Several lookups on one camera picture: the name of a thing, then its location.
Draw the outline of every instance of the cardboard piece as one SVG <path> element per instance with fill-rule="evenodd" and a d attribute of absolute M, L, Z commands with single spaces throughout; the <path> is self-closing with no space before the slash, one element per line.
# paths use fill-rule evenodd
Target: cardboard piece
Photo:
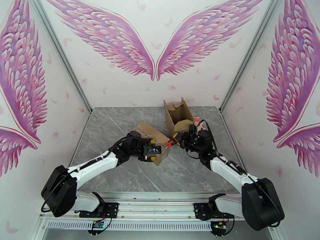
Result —
<path fill-rule="evenodd" d="M 156 155 L 156 159 L 154 160 L 154 164 L 157 166 L 165 159 L 169 152 L 169 148 L 164 148 L 166 142 L 170 139 L 165 136 L 163 133 L 156 130 L 154 127 L 150 126 L 146 122 L 140 122 L 138 126 L 136 126 L 133 131 L 139 132 L 142 138 L 152 138 L 156 141 L 156 144 L 161 146 L 161 154 Z"/>
<path fill-rule="evenodd" d="M 181 102 L 167 105 L 163 101 L 166 123 L 171 137 L 177 132 L 189 131 L 189 125 L 194 124 L 194 117 L 188 108 L 186 101 L 181 98 Z"/>

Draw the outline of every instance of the brown cardboard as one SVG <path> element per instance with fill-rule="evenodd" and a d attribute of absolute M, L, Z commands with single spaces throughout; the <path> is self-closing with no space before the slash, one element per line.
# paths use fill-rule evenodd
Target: brown cardboard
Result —
<path fill-rule="evenodd" d="M 163 101 L 166 123 L 171 137 L 177 132 L 186 132 L 189 125 L 194 124 L 194 117 L 188 108 L 186 101 L 181 98 L 181 102 L 167 105 Z"/>
<path fill-rule="evenodd" d="M 156 144 L 161 146 L 161 154 L 156 155 L 156 159 L 154 160 L 154 164 L 157 166 L 165 159 L 169 152 L 169 148 L 164 148 L 163 146 L 170 139 L 165 136 L 163 133 L 156 130 L 154 127 L 150 126 L 146 122 L 140 122 L 138 126 L 136 126 L 133 131 L 139 132 L 142 138 L 152 138 L 156 141 Z"/>

